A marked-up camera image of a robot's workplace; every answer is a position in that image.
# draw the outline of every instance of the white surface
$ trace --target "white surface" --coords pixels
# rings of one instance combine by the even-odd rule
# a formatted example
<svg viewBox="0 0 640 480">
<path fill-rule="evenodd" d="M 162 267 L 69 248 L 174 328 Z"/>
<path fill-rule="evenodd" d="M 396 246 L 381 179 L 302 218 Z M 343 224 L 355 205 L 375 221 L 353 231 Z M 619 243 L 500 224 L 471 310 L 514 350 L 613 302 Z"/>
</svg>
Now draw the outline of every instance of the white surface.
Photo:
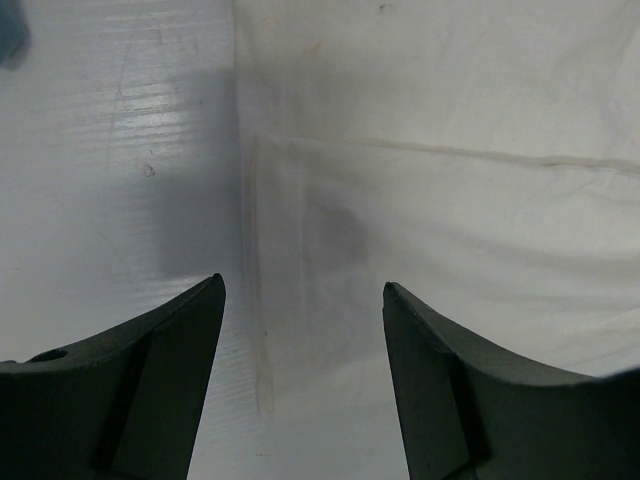
<svg viewBox="0 0 640 480">
<path fill-rule="evenodd" d="M 410 179 L 396 180 L 398 198 L 405 203 L 391 212 L 376 210 L 377 203 L 367 206 L 378 201 L 378 193 L 386 195 L 381 198 L 387 202 L 393 198 L 382 173 L 375 170 L 376 162 L 384 163 L 376 160 L 377 150 L 338 155 L 337 147 L 327 146 L 311 154 L 300 147 L 281 152 L 289 164 L 277 152 L 264 159 L 264 169 L 256 174 L 257 186 L 263 188 L 255 192 L 258 217 L 252 219 L 258 251 L 248 253 L 252 263 L 265 268 L 256 282 L 259 300 L 267 302 L 266 310 L 273 308 L 265 312 L 262 305 L 258 315 L 273 314 L 277 320 L 262 325 L 269 336 L 260 355 L 271 365 L 259 376 L 261 405 L 274 412 L 307 408 L 305 399 L 317 398 L 308 393 L 313 382 L 320 381 L 314 375 L 324 368 L 343 369 L 335 379 L 355 388 L 358 375 L 350 370 L 350 359 L 361 360 L 367 350 L 327 359 L 328 341 L 321 340 L 334 335 L 332 342 L 340 346 L 373 342 L 372 331 L 367 337 L 342 322 L 352 315 L 368 318 L 375 310 L 349 305 L 327 313 L 334 307 L 329 306 L 329 286 L 322 282 L 335 277 L 354 298 L 380 298 L 376 292 L 385 281 L 402 280 L 400 265 L 407 270 L 405 283 L 422 286 L 416 293 L 433 298 L 433 306 L 442 306 L 456 321 L 470 324 L 482 312 L 485 322 L 495 314 L 495 325 L 478 324 L 477 329 L 495 334 L 494 339 L 507 346 L 519 346 L 515 349 L 521 353 L 595 374 L 640 363 L 637 350 L 630 350 L 640 329 L 633 298 L 640 247 L 632 180 L 612 193 L 607 182 L 613 180 L 605 174 L 590 185 L 577 176 L 567 180 L 563 170 L 551 170 L 545 174 L 549 178 L 525 174 L 530 183 L 523 185 L 519 180 L 525 179 L 509 173 L 510 164 L 540 162 L 640 172 L 639 20 L 640 4 L 624 0 L 236 0 L 244 159 L 256 134 L 278 134 L 453 149 L 461 165 L 486 156 L 505 162 L 504 172 L 494 173 L 494 186 L 488 180 L 476 186 L 473 170 L 468 176 L 462 170 L 458 177 L 447 178 L 443 185 L 455 192 L 446 198 L 453 211 L 416 212 L 410 198 L 418 205 L 431 202 L 429 195 L 443 200 L 438 197 L 443 185 L 429 181 L 429 175 L 441 177 L 428 170 L 433 165 L 426 165 L 413 188 L 404 186 Z M 371 173 L 368 154 L 373 157 Z M 340 162 L 349 163 L 351 156 L 357 157 L 358 167 L 340 169 Z M 389 169 L 394 158 L 388 159 Z M 430 164 L 434 157 L 425 154 L 423 160 Z M 270 161 L 282 162 L 270 166 Z M 313 162 L 317 167 L 309 166 Z M 270 168 L 270 180 L 262 179 Z M 513 177 L 510 186 L 505 175 Z M 356 191 L 349 194 L 352 188 Z M 524 192 L 531 198 L 519 196 Z M 379 216 L 362 219 L 361 208 Z M 529 208 L 542 218 L 523 218 L 519 209 Z M 349 230 L 361 222 L 362 232 Z M 421 228 L 430 222 L 442 225 L 452 237 L 429 236 L 430 245 L 418 242 L 421 234 L 427 237 L 429 232 Z M 400 242 L 393 248 L 406 249 L 404 254 L 393 253 L 392 246 L 388 251 L 375 247 L 373 257 L 359 251 L 358 245 L 379 245 L 387 231 L 403 232 L 402 241 L 393 237 Z M 625 233 L 618 237 L 614 232 Z M 335 249 L 348 235 L 356 238 L 348 237 L 354 244 L 342 245 L 341 258 Z M 464 245 L 464 239 L 471 243 Z M 534 240 L 541 242 L 535 248 Z M 434 271 L 419 275 L 414 270 L 421 264 L 426 269 L 437 252 L 443 255 L 437 267 L 451 276 L 441 284 L 435 282 Z M 389 270 L 378 270 L 392 253 L 400 256 L 388 259 Z M 493 269 L 491 261 L 496 262 Z M 361 269 L 358 275 L 349 270 L 352 266 Z M 377 289 L 369 278 L 379 283 Z M 283 285 L 276 285 L 276 279 Z M 445 298 L 445 285 L 453 297 Z M 324 303 L 318 300 L 323 292 Z M 322 337 L 316 328 L 328 319 L 335 322 L 335 330 Z M 287 347 L 293 338 L 300 351 Z M 379 339 L 369 347 L 378 348 L 375 345 L 380 346 Z M 371 402 L 386 395 L 365 391 L 371 393 Z"/>
<path fill-rule="evenodd" d="M 236 0 L 255 132 L 638 165 L 640 3 Z"/>
<path fill-rule="evenodd" d="M 0 358 L 80 340 L 219 271 L 228 304 L 190 478 L 269 478 L 240 297 L 228 2 L 24 11 L 31 48 L 0 70 Z"/>
</svg>

